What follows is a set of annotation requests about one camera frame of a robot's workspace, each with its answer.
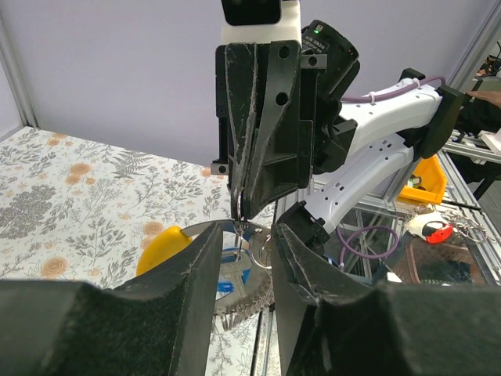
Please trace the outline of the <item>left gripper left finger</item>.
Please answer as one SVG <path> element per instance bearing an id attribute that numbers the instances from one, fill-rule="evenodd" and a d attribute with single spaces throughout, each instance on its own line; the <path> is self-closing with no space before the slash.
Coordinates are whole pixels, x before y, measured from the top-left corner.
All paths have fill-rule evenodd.
<path id="1" fill-rule="evenodd" d="M 222 228 L 114 289 L 85 282 L 1 282 L 4 375 L 202 375 Z"/>

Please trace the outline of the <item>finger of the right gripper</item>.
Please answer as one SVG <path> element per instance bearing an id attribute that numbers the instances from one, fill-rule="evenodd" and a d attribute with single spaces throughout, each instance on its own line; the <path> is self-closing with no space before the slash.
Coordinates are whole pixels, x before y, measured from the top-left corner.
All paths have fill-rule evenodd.
<path id="1" fill-rule="evenodd" d="M 251 136 L 256 123 L 258 45 L 230 43 L 225 47 L 225 81 L 232 133 L 230 192 L 241 195 L 250 158 Z"/>
<path id="2" fill-rule="evenodd" d="M 255 217 L 265 206 L 298 188 L 297 97 L 301 70 L 297 41 L 272 42 L 257 136 L 250 153 L 241 202 L 242 215 Z"/>

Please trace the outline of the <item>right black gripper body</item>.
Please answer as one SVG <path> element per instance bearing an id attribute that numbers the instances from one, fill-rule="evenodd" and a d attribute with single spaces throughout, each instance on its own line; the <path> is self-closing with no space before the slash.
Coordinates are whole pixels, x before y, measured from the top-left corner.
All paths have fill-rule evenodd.
<path id="1" fill-rule="evenodd" d="M 257 117 L 254 131 L 251 136 L 251 150 L 254 138 L 257 136 L 258 125 L 261 117 L 262 101 L 265 91 L 266 69 L 269 57 L 269 45 L 258 44 L 258 80 L 257 80 Z M 215 96 L 216 117 L 218 119 L 218 158 L 212 161 L 211 171 L 214 174 L 227 175 L 229 185 L 232 178 L 232 133 L 229 125 L 229 110 L 227 102 L 227 89 L 225 81 L 225 47 L 220 45 L 215 51 Z M 324 60 L 317 55 L 307 55 L 301 51 L 301 70 L 298 75 L 297 97 L 294 102 L 298 105 L 299 118 L 297 123 L 297 183 L 298 188 L 306 186 L 312 162 L 312 149 L 316 120 L 316 92 L 317 77 L 325 66 Z"/>

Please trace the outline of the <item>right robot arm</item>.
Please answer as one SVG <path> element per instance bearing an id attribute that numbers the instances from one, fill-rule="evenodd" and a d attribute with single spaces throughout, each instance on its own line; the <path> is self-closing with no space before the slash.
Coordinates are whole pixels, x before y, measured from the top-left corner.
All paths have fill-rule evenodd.
<path id="1" fill-rule="evenodd" d="M 263 208 L 326 173 L 319 192 L 279 217 L 318 248 L 372 188 L 445 145 L 461 92 L 405 69 L 395 86 L 348 98 L 359 68 L 353 44 L 320 20 L 299 40 L 217 47 L 220 146 L 212 168 L 229 177 L 231 231 L 249 237 Z"/>

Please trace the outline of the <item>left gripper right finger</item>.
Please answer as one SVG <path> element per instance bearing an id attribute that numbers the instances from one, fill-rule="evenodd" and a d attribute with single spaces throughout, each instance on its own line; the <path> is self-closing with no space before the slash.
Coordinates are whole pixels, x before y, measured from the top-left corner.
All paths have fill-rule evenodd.
<path id="1" fill-rule="evenodd" d="M 500 289 L 361 284 L 272 228 L 285 375 L 497 375 Z"/>

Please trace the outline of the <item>blue tag key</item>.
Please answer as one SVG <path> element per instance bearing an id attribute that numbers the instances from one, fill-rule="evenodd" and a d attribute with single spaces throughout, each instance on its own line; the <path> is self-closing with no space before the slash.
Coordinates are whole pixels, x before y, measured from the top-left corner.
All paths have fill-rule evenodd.
<path id="1" fill-rule="evenodd" d="M 217 291 L 224 295 L 235 293 L 237 296 L 246 297 L 246 283 L 251 267 L 251 259 L 244 251 L 224 252 Z"/>

